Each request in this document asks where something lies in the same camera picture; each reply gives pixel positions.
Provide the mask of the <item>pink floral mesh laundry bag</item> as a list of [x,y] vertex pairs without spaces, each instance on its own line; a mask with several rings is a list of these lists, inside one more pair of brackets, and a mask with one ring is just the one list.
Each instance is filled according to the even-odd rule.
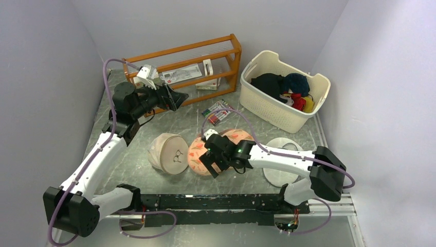
[[[238,144],[241,140],[254,140],[248,132],[242,129],[226,129],[218,133],[220,136],[227,136],[234,144]],[[188,165],[195,173],[201,176],[211,176],[199,159],[206,151],[204,142],[201,141],[201,135],[198,134],[188,149]]]

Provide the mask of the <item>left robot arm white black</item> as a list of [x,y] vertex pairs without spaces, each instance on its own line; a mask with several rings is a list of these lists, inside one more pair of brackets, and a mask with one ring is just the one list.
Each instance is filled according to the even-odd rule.
[[136,88],[122,82],[110,92],[111,111],[99,139],[77,170],[59,187],[48,187],[43,202],[49,224],[48,234],[57,228],[87,237],[99,221],[119,210],[135,214],[144,209],[140,189],[120,184],[96,196],[95,191],[113,162],[132,142],[139,118],[155,108],[176,111],[188,99],[168,84]]

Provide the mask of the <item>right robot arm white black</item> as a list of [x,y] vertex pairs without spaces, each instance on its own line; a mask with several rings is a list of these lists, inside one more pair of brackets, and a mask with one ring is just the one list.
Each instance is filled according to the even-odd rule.
[[290,213],[304,201],[320,198],[338,202],[343,192],[346,167],[326,147],[315,151],[292,151],[261,145],[252,140],[233,143],[227,136],[211,134],[203,137],[206,152],[200,161],[216,178],[220,171],[233,168],[242,173],[247,169],[267,168],[300,176],[293,184],[284,184],[278,198],[278,208]]

